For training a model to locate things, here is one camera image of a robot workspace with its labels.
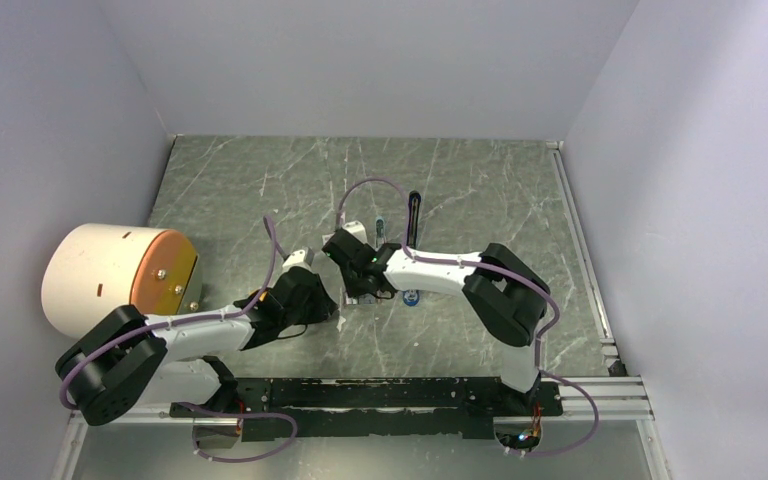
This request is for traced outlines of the grey staple strips tray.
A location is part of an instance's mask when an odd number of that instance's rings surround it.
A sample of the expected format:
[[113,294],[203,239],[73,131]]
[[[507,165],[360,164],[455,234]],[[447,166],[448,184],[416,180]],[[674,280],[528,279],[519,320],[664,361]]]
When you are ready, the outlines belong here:
[[346,295],[343,300],[343,304],[345,306],[360,306],[360,305],[375,305],[379,302],[379,300],[369,294],[361,295],[358,297],[351,297]]

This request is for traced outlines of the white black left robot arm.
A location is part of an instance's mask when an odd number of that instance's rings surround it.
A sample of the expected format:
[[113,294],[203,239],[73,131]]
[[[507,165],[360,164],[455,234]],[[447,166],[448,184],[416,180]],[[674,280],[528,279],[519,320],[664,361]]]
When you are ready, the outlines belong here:
[[212,311],[145,315],[123,305],[56,362],[60,401],[93,426],[155,404],[192,404],[214,416],[242,413],[238,381],[220,355],[266,345],[292,326],[325,322],[337,310],[321,277],[303,267]]

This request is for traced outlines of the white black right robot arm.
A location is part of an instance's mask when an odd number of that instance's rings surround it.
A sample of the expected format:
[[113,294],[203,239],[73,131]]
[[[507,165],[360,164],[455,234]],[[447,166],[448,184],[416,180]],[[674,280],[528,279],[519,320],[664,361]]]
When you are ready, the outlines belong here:
[[502,406],[522,414],[536,403],[538,324],[551,307],[550,289],[507,247],[490,243],[481,252],[462,254],[425,252],[399,243],[375,249],[341,228],[322,251],[336,264],[351,297],[418,290],[465,299],[502,344]]

